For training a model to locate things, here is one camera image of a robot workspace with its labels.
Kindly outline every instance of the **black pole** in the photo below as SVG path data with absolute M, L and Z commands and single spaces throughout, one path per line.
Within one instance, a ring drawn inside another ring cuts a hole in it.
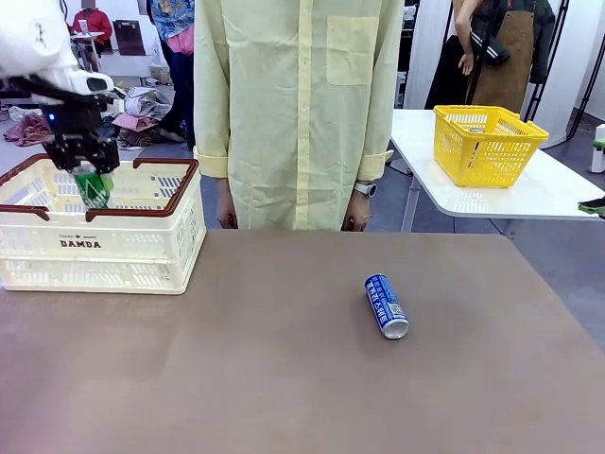
M 533 94 L 531 100 L 527 105 L 527 111 L 524 121 L 528 122 L 536 117 L 538 107 L 542 102 L 542 97 L 545 93 L 546 83 L 548 82 L 548 76 L 550 76 L 550 70 L 552 69 L 553 62 L 559 49 L 559 43 L 561 42 L 561 35 L 565 26 L 565 19 L 567 18 L 567 11 L 569 10 L 569 0 L 562 0 L 561 6 L 559 7 L 559 14 L 557 15 L 557 22 L 555 23 L 555 31 L 550 39 L 550 52 L 548 56 L 548 67 L 546 69 L 546 80 L 544 83 L 538 84 L 533 88 Z
M 571 126 L 571 129 L 567 133 L 567 137 L 565 138 L 565 142 L 571 140 L 578 132 L 579 123 L 582 121 L 582 117 L 586 112 L 586 107 L 588 106 L 588 101 L 590 101 L 590 95 L 593 93 L 593 89 L 595 88 L 596 79 L 598 78 L 598 72 L 601 69 L 601 64 L 603 63 L 603 57 L 605 56 L 605 35 L 603 35 L 603 41 L 601 41 L 601 47 L 598 49 L 598 55 L 596 56 L 595 67 L 593 68 L 593 74 L 590 76 L 590 80 L 588 81 L 588 86 L 586 87 L 586 92 L 584 92 L 584 97 L 582 98 L 582 102 L 579 105 L 579 110 L 576 113 L 576 118 L 574 118 L 574 123 Z
M 447 32 L 450 31 L 452 16 L 454 15 L 454 2 L 450 5 L 450 13 L 447 15 L 447 24 L 445 25 L 445 33 L 443 33 L 443 43 L 447 41 Z
M 471 81 L 471 85 L 469 88 L 469 93 L 466 97 L 466 104 L 473 104 L 473 99 L 475 98 L 476 87 L 479 83 L 479 76 L 481 76 L 481 69 L 483 69 L 483 63 L 485 61 L 485 54 L 488 52 L 488 47 L 490 46 L 490 37 L 493 35 L 493 31 L 495 29 L 495 20 L 498 14 L 498 8 L 496 7 L 496 1 L 490 1 L 490 7 L 488 9 L 488 14 L 490 16 L 490 24 L 483 30 L 483 36 L 481 37 L 482 45 L 481 51 L 479 52 L 479 58 L 475 63 L 475 69 L 473 70 L 473 79 Z

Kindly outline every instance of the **person's right hand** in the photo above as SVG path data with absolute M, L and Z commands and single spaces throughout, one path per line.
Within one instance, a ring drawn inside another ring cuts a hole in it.
M 470 54 L 464 54 L 460 59 L 460 63 L 458 64 L 458 68 L 462 69 L 462 74 L 464 76 L 470 76 L 473 72 L 473 67 L 475 66 L 475 55 L 471 52 Z
M 221 178 L 216 182 L 218 187 L 218 204 L 216 206 L 216 220 L 220 222 L 223 229 L 236 229 L 237 216 L 235 215 L 235 206 L 229 180 Z

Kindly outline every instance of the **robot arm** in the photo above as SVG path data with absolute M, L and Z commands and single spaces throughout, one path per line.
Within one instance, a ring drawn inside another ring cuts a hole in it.
M 113 82 L 79 69 L 59 0 L 9 2 L 0 15 L 0 43 L 0 78 L 40 103 L 54 136 L 43 146 L 55 165 L 69 171 L 88 161 L 99 173 L 118 167 L 115 141 L 95 132 Z

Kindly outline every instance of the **white plastic crate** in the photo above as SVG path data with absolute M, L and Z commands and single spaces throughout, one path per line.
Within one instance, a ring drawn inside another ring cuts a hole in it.
M 180 294 L 206 234 L 195 160 L 114 172 L 112 208 L 88 210 L 45 154 L 0 177 L 0 278 L 11 290 Z

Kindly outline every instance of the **green can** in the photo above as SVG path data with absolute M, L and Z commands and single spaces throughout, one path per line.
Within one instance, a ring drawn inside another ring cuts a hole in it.
M 111 175 L 96 173 L 95 166 L 84 164 L 71 171 L 78 186 L 79 194 L 87 208 L 109 208 L 113 189 Z

